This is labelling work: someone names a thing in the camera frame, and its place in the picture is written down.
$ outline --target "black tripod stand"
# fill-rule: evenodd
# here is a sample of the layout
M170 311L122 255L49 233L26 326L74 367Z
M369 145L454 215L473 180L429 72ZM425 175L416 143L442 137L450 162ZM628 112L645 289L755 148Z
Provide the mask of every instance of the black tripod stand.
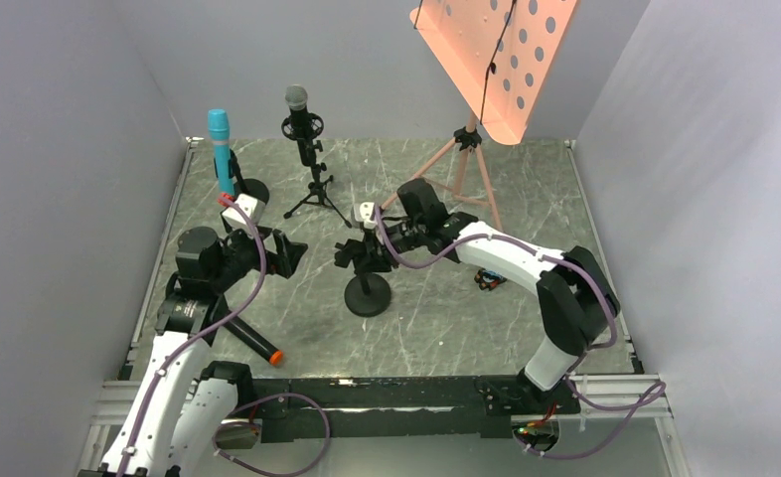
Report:
M308 113L308 116L310 122L305 127L296 127L292 124L291 116L286 117L282 121L282 134L292 141L297 141L297 147L300 150L300 161L304 166L310 167L312 173L312 182L309 183L308 195L298 202L296 206L292 207L290 211L283 214L282 217L289 219L294 215L294 211L303 205L318 206L335 211L338 217L344 221L344 224L348 228L352 228L353 225L335 207L335 204L326 193L326 186L335 179L335 176L330 174L325 181L320 180L320 173L326 172L326 164L323 162L318 164L317 162L317 151L323 152L323 144L320 141L315 141L314 138L323 132L323 119L314 113Z

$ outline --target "gray wall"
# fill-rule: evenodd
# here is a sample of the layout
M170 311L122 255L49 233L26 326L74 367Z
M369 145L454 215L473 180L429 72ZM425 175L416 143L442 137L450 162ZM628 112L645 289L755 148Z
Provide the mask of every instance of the gray wall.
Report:
M654 0L578 136L696 476L781 476L781 0Z
M73 475L185 141L99 0L0 0L0 476Z
M528 135L577 136L648 1L581 2ZM295 82L326 137L442 137L469 113L411 28L416 0L115 3L186 135L225 107L234 137L280 137Z

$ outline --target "marble floor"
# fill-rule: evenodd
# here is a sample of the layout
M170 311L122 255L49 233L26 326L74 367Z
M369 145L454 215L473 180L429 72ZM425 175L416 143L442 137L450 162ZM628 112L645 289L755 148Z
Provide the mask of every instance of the marble floor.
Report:
M354 203L381 202L445 142L324 139L319 160L328 165L327 174L335 175L329 195L342 211ZM507 234L545 247L568 250L580 244L598 252L562 141L535 140L512 147L485 141L482 147ZM475 267L448 260L425 270L401 268L386 274L393 292L390 309L368 319L351 314L343 294L353 271L334 265L334 245L359 239L361 233L347 229L334 212L319 208L303 207L294 217L282 218L305 195L311 180L295 143L239 140L233 149L244 176L259 179L270 189L261 224L283 230L293 241L309 243L309 251L290 279L266 279L241 315L284 352L282 364L271 367L226 330L216 338L214 359L247 362L259 378L512 375L536 350L544 331L534 295L513 283L481 292L473 282ZM447 155L428 176L450 182L458 155L457 150ZM475 162L470 164L465 193L486 199ZM444 194L450 210L490 220L485 208L438 194ZM162 290L176 268L177 236L195 226L223 233L217 196L212 145L202 142L194 150L170 231L133 379L143 375L150 354ZM401 215L401 207L394 204L389 214ZM416 250L407 256L423 260L428 252ZM244 301L256 277L253 272L234 286L227 294L229 303ZM614 374L632 373L633 368L620 340L613 348L590 354L579 371Z

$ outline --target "music stand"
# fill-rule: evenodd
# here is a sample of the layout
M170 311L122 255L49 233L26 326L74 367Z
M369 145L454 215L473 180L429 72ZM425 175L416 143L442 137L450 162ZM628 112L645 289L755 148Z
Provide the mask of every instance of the music stand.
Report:
M450 191L456 200L490 206L494 227L502 230L476 123L481 119L496 142L519 144L576 6L577 0L423 0L411 12L414 28L470 106L466 126L455 131L411 179L421 177L459 144L454 184L449 187L424 179ZM461 195L471 150L478 160L487 202ZM382 208L386 210L395 199L393 194Z

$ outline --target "blue microphone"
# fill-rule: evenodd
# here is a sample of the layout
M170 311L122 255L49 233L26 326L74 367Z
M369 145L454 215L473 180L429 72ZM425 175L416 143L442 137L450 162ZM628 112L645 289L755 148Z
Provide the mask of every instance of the blue microphone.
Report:
M230 177L230 121L223 109L210 109L209 135L215 146L215 173L221 192L235 197L235 186Z

